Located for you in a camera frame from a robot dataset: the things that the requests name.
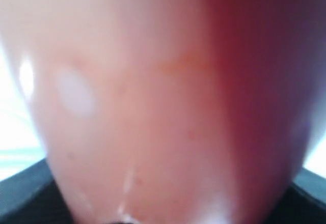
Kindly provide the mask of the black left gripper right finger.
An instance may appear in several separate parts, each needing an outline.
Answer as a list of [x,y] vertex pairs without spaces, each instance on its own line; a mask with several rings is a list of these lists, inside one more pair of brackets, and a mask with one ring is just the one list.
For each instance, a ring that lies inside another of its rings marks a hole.
[[293,181],[290,223],[325,224],[325,178],[303,169]]

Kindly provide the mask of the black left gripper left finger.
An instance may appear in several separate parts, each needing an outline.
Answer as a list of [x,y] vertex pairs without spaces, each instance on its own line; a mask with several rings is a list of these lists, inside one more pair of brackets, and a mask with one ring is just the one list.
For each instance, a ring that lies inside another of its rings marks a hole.
[[1,180],[1,223],[73,223],[44,159]]

